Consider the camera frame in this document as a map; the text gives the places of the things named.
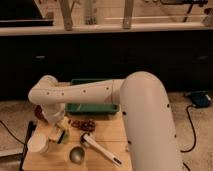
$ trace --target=green container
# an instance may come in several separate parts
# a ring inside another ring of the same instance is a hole
[[[71,85],[104,81],[106,79],[73,79]],[[67,104],[66,112],[71,114],[115,114],[119,111],[118,105],[113,104]]]

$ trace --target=floor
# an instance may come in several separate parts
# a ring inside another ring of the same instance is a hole
[[[180,149],[192,145],[192,131],[185,108],[190,101],[182,92],[168,93],[173,111]],[[0,118],[10,130],[24,141],[27,125],[30,120],[36,121],[33,115],[34,106],[27,101],[0,102]],[[197,146],[194,151],[183,154],[183,161],[192,171],[213,170],[213,106],[203,109],[191,109],[191,117],[197,133]],[[22,147],[13,140],[0,125],[0,150]],[[17,158],[1,158],[0,171],[16,171],[19,167]]]
[[[85,10],[84,1],[69,0],[71,6],[75,1],[72,11],[72,20],[75,26],[84,25],[84,16],[91,14]],[[54,24],[63,25],[62,14],[58,0],[35,0],[42,15],[47,12],[54,13]],[[91,0],[93,14],[97,24],[119,24],[122,25],[125,0]],[[204,9],[213,7],[213,1],[209,1],[204,7],[194,5],[187,22],[201,22],[204,17]],[[182,22],[186,16],[189,5],[162,5],[160,0],[134,0],[132,23],[173,23]]]

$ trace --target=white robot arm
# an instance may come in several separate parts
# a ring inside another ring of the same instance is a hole
[[[44,76],[29,92],[29,100],[41,105],[50,123],[63,118],[63,103],[120,104],[134,171],[183,170],[165,88],[150,73],[67,87]]]

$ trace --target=white cup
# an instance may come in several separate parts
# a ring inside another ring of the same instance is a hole
[[[27,143],[28,150],[32,153],[42,154],[48,149],[48,139],[44,134],[34,134]]]

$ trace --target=cable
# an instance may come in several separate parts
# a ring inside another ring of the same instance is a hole
[[[189,168],[189,166],[187,166],[186,163],[183,162],[183,165],[185,166],[185,168],[186,168],[188,171],[191,171],[191,169]]]
[[[19,140],[18,138],[15,137],[15,135],[13,135],[13,133],[9,130],[9,128],[4,124],[4,122],[2,120],[0,120],[0,123],[4,126],[4,128],[7,130],[7,132],[19,143],[26,145],[25,143],[23,143],[21,140]]]
[[[191,152],[192,150],[194,150],[196,144],[197,144],[197,136],[196,136],[196,132],[195,132],[195,128],[194,128],[194,125],[193,125],[193,122],[192,122],[192,119],[191,119],[191,116],[190,116],[190,113],[189,113],[189,108],[191,107],[194,107],[193,104],[191,105],[188,105],[186,107],[186,113],[187,113],[187,116],[188,116],[188,119],[189,119],[189,122],[190,122],[190,125],[192,127],[192,132],[193,132],[193,137],[194,137],[194,143],[192,145],[191,148],[187,149],[187,150],[181,150],[181,153],[188,153],[188,152]]]

